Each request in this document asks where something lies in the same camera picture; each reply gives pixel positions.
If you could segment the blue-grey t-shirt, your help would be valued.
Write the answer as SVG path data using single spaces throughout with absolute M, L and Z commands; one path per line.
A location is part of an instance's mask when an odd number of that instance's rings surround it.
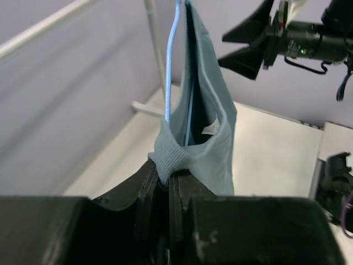
M 216 195 L 233 195 L 232 159 L 237 110 L 218 65 L 208 30 L 191 2 L 185 3 L 185 56 L 180 94 L 148 157 L 168 185 L 188 169 Z

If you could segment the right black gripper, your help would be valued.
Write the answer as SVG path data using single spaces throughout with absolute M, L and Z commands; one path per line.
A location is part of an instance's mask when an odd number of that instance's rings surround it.
M 222 35 L 223 43 L 249 44 L 218 58 L 220 67 L 250 80 L 256 80 L 259 70 L 272 66 L 279 53 L 280 38 L 287 22 L 286 11 L 277 10 L 271 24 L 270 12 L 274 0 L 265 0 L 240 24 Z

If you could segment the light blue wire hanger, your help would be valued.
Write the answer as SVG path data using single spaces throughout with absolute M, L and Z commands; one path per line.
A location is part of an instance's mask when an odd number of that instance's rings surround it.
M 176 30 L 180 19 L 180 6 L 181 0 L 175 0 L 175 14 L 172 27 L 169 33 L 168 43 L 167 43 L 167 54 L 165 62 L 165 105 L 164 105 L 164 120 L 170 125 L 170 115 L 171 115 L 171 99 L 172 99 L 172 53 L 174 38 L 176 35 Z M 188 123 L 186 126 L 186 133 L 184 139 L 184 145 L 189 145 L 190 139 L 190 128 L 191 128 L 191 115 L 192 115 L 192 100 L 194 97 L 194 89 L 191 89 L 190 99 L 189 99 L 189 109 L 188 109 Z

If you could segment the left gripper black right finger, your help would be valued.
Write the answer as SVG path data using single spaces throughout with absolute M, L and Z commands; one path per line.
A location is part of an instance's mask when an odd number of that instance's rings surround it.
M 172 264 L 345 264 L 321 207 L 297 197 L 223 197 L 188 171 L 169 180 Z

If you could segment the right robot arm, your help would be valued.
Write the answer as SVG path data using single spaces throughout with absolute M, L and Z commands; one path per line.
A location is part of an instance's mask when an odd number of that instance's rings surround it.
M 273 4 L 263 1 L 223 35 L 224 43 L 246 46 L 220 57 L 219 66 L 255 80 L 259 70 L 268 69 L 279 55 L 287 64 L 318 75 L 325 75 L 328 65 L 343 63 L 347 73 L 336 93 L 341 102 L 352 76 L 352 1 L 331 1 L 320 23 L 294 20 L 304 1 L 280 1 L 271 16 Z

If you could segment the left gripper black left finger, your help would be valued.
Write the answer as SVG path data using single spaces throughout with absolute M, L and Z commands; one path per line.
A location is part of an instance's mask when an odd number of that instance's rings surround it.
M 154 162 L 95 199 L 1 196 L 2 264 L 157 264 Z

